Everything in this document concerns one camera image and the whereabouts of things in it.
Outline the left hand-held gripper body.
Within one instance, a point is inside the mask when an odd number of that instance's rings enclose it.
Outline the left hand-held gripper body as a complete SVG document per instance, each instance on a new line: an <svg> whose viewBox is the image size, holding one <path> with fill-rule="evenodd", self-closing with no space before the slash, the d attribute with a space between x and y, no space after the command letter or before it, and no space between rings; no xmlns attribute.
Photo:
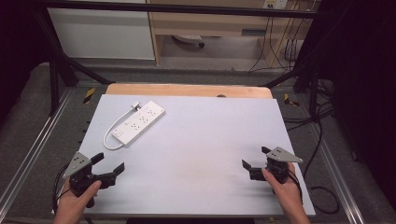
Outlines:
<svg viewBox="0 0 396 224"><path fill-rule="evenodd" d="M100 189L107 189L116 185L117 175L112 172L95 175L92 172L91 159L77 152L64 173L64 178L69 178L70 189L76 195L80 196L92 183L101 181Z"/></svg>

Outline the white chair base with caster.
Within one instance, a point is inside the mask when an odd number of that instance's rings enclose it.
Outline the white chair base with caster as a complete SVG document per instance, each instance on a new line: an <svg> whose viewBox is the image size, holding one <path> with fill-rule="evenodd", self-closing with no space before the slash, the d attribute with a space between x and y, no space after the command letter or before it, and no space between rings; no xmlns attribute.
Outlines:
<svg viewBox="0 0 396 224"><path fill-rule="evenodd" d="M199 35L174 35L174 38L178 41L197 45L199 48L203 48L205 43Z"/></svg>

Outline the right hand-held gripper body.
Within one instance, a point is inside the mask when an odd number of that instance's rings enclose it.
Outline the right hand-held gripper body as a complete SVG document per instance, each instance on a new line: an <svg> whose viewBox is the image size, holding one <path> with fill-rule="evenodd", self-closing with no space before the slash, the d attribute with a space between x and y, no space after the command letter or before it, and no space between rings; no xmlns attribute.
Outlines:
<svg viewBox="0 0 396 224"><path fill-rule="evenodd" d="M289 177L289 162L302 163L303 160L294 154L291 154L282 147L271 149L271 152L265 154L267 163L265 169L268 170L275 179L284 184Z"/></svg>

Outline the yellow black tape marker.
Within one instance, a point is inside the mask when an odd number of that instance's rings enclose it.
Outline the yellow black tape marker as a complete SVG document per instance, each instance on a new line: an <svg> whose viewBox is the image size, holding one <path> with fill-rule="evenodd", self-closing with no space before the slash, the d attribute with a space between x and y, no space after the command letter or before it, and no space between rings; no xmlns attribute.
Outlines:
<svg viewBox="0 0 396 224"><path fill-rule="evenodd" d="M87 91L87 93L86 93L86 95L84 97L83 104L88 104L90 102L94 92L95 92L95 88L89 88L88 89L88 91Z"/></svg>
<svg viewBox="0 0 396 224"><path fill-rule="evenodd" d="M284 103L285 105L300 106L298 102L293 102L287 93L284 93Z"/></svg>

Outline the dark curtain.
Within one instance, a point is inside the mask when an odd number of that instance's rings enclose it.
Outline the dark curtain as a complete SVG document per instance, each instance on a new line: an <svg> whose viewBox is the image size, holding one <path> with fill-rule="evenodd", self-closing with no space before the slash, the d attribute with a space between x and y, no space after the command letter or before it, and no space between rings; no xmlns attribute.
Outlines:
<svg viewBox="0 0 396 224"><path fill-rule="evenodd" d="M27 0L0 0L0 123L20 97L30 72L48 60L44 36Z"/></svg>
<svg viewBox="0 0 396 224"><path fill-rule="evenodd" d="M319 76L353 150L396 210L396 0L321 0L329 21L314 21L306 43L330 33Z"/></svg>

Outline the person's left hand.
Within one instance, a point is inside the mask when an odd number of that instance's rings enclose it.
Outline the person's left hand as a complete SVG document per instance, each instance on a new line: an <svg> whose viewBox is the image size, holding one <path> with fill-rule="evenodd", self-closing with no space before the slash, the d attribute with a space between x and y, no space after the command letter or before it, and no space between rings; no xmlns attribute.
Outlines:
<svg viewBox="0 0 396 224"><path fill-rule="evenodd" d="M69 179L66 179L53 224L78 224L86 205L97 194L101 185L101 181L95 181L80 196L76 196L70 190Z"/></svg>

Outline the white cabinet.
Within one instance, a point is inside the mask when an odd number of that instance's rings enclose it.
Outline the white cabinet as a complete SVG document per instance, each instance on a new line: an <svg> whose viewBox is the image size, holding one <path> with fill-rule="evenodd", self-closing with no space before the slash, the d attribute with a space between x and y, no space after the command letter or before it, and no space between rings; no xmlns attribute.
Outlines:
<svg viewBox="0 0 396 224"><path fill-rule="evenodd" d="M69 57L154 59L145 12L50 8L49 15Z"/></svg>

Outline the wooden desk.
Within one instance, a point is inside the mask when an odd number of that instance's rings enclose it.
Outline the wooden desk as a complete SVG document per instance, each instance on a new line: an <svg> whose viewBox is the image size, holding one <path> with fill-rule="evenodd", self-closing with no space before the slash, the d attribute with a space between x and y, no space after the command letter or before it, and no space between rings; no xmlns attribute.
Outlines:
<svg viewBox="0 0 396 224"><path fill-rule="evenodd" d="M264 0L146 0L149 4L210 7L263 7ZM311 11L316 0L288 0L282 10ZM245 17L210 14L155 13L148 14L155 37L163 35L200 35L253 37L263 47L262 55L270 67L280 65L281 52L288 43L305 39L310 19Z"/></svg>

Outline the white wall socket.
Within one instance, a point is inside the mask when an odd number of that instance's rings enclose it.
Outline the white wall socket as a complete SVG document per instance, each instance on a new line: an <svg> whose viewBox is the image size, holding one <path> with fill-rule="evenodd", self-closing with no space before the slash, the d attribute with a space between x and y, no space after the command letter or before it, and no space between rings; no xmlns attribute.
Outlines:
<svg viewBox="0 0 396 224"><path fill-rule="evenodd" d="M284 9L288 0L264 0L263 7L268 9Z"/></svg>

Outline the person's right hand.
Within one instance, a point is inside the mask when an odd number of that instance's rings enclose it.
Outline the person's right hand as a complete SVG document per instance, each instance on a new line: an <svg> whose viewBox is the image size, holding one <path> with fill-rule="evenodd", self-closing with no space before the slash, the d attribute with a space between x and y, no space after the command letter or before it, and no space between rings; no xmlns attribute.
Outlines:
<svg viewBox="0 0 396 224"><path fill-rule="evenodd" d="M297 216L304 213L300 191L297 185L288 179L284 184L280 184L267 169L262 168L262 174L266 181L273 188L276 197L284 214L288 217Z"/></svg>

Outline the black metal frame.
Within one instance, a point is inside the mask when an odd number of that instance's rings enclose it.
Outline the black metal frame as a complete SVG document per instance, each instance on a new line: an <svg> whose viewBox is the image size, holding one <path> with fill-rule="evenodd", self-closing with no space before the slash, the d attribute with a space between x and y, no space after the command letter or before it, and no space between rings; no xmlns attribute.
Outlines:
<svg viewBox="0 0 396 224"><path fill-rule="evenodd" d="M188 13L188 14L212 14L227 16L245 17L267 17L267 18L296 18L296 19L317 19L324 18L325 14L317 11L297 11L282 9L259 9L248 7L210 7L210 6L187 6L169 4L140 4L140 3L118 3L118 2L97 2L97 1L69 1L69 0L33 0L30 3L31 14L40 27L49 45L49 67L50 67L50 89L51 89L51 111L53 114L59 106L58 99L58 76L64 80L67 86L74 87L78 84L78 79L72 70L76 68L84 75L92 78L101 84L112 84L112 80L100 77L93 71L84 67L67 56L58 40L56 32L50 27L43 12L47 8L66 9L88 9L88 10L111 10L111 11L132 11L132 12L155 12L155 13Z"/></svg>

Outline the white power strip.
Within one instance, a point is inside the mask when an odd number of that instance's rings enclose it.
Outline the white power strip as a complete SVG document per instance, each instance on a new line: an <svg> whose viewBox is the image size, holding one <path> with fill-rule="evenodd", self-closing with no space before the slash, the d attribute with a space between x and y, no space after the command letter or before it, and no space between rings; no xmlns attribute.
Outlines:
<svg viewBox="0 0 396 224"><path fill-rule="evenodd" d="M149 101L123 121L111 134L124 146L129 146L164 115L164 108Z"/></svg>

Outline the aluminium floor rail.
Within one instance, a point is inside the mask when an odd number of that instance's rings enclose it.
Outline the aluminium floor rail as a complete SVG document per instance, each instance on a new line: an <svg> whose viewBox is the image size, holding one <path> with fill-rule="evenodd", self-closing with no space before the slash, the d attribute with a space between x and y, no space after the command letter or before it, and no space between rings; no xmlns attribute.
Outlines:
<svg viewBox="0 0 396 224"><path fill-rule="evenodd" d="M321 157L324 161L326 169L332 180L332 184L335 188L337 196L350 224L365 224L364 218L361 214L361 210L357 206L351 190L349 189L344 176L341 173L337 162L335 161L330 148L324 137L320 136L322 131L317 123L311 124L311 129L315 137L318 139L318 148Z"/></svg>
<svg viewBox="0 0 396 224"><path fill-rule="evenodd" d="M40 128L39 133L35 137L35 141L29 146L14 176L12 176L6 189L0 195L0 222L5 218L9 208L14 203L23 183L31 172L32 167L35 165L43 147L46 145L54 127L64 112L72 92L73 90L71 88L67 88L64 91L59 101L60 105L52 115L46 118L44 125Z"/></svg>

